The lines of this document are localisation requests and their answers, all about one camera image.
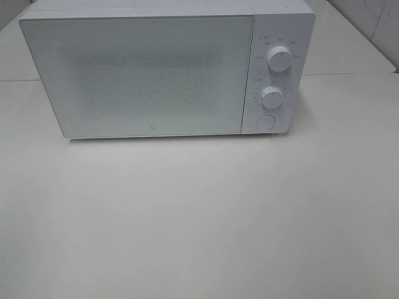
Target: knob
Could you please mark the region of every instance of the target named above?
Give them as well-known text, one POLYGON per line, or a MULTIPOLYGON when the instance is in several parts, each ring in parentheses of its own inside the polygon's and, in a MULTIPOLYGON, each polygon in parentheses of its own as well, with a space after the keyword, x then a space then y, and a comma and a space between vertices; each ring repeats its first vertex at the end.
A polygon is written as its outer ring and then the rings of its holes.
POLYGON ((284 95, 276 86, 269 86, 261 92, 262 104, 267 109, 275 109, 282 104, 284 95))
POLYGON ((267 63, 273 71, 283 72, 291 66, 292 52, 284 45, 273 47, 267 53, 267 63))

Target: white microwave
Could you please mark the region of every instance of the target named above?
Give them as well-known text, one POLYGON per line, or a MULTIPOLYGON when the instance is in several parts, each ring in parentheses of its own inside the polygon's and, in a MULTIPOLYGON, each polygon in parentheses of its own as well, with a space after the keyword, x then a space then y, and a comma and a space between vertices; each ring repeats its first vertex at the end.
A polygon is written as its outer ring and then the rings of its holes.
POLYGON ((303 0, 39 0, 20 20, 66 138, 283 133, 303 0))

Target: white tile wall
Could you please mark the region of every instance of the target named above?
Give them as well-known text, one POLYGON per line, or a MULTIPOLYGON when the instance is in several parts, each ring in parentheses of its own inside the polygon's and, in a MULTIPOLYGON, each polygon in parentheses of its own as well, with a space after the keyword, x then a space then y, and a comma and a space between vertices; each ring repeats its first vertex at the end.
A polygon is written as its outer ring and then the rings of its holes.
POLYGON ((372 39, 399 69, 399 0, 388 0, 372 39))
POLYGON ((330 0, 369 40, 387 0, 330 0))
POLYGON ((0 0, 0 30, 29 3, 31 0, 0 0))

